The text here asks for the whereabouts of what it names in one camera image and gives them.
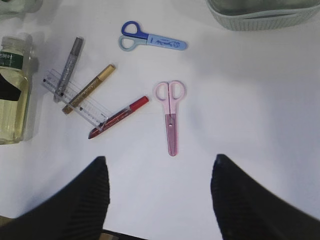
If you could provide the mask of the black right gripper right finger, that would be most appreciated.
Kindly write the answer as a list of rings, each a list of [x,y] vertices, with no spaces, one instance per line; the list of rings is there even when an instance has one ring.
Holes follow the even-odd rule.
[[[229,157],[218,154],[210,183],[224,240],[318,240],[320,221],[264,188]]]

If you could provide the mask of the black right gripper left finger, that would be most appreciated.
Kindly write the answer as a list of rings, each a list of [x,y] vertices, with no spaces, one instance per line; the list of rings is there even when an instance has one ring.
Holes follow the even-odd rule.
[[[2,240],[97,240],[110,204],[106,158],[93,160],[63,189],[1,226]]]

